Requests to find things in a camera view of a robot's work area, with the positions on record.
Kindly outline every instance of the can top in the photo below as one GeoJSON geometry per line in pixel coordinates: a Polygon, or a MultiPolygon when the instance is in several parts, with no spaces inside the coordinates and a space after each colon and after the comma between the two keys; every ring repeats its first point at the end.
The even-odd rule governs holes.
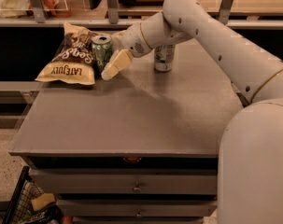
{"type": "Polygon", "coordinates": [[[111,41],[110,35],[96,35],[92,38],[92,42],[98,45],[103,45],[111,41]]]}

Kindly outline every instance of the silver can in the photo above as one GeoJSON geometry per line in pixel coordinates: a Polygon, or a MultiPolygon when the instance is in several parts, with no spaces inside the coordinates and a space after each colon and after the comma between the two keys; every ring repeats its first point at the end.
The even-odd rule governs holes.
{"type": "Polygon", "coordinates": [[[102,72],[110,61],[113,44],[110,35],[97,35],[92,38],[92,51],[95,56],[99,72],[102,72]]]}
{"type": "Polygon", "coordinates": [[[158,71],[169,71],[172,69],[175,57],[176,45],[162,45],[154,50],[154,68],[158,71]]]}

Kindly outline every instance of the drawer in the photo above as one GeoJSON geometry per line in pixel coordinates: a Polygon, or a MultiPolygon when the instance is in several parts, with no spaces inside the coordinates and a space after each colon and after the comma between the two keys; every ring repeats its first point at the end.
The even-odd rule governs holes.
{"type": "Polygon", "coordinates": [[[73,217],[209,217],[216,201],[181,200],[58,200],[73,217]]]}
{"type": "Polygon", "coordinates": [[[30,176],[51,193],[217,194],[217,176],[209,171],[48,169],[30,176]]]}
{"type": "Polygon", "coordinates": [[[75,217],[74,224],[203,224],[202,217],[75,217]]]}

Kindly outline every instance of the drawer handle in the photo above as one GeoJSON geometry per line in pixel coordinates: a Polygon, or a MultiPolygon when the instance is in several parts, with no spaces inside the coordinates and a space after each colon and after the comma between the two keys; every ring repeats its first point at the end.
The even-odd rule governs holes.
{"type": "Polygon", "coordinates": [[[142,190],[142,189],[140,188],[139,183],[138,183],[138,182],[135,182],[135,183],[134,183],[134,187],[133,187],[133,192],[135,192],[135,193],[140,193],[141,190],[142,190]]]}
{"type": "Polygon", "coordinates": [[[135,215],[135,217],[138,217],[138,218],[143,217],[139,209],[137,210],[137,214],[135,215]]]}

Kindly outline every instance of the brown snack bag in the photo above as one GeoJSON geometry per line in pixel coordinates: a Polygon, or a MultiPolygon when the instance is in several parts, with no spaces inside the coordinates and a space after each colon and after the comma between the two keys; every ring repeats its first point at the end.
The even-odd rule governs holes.
{"type": "Polygon", "coordinates": [[[96,60],[92,53],[92,38],[96,35],[99,34],[66,22],[64,47],[35,80],[61,80],[69,84],[93,85],[96,60]]]}

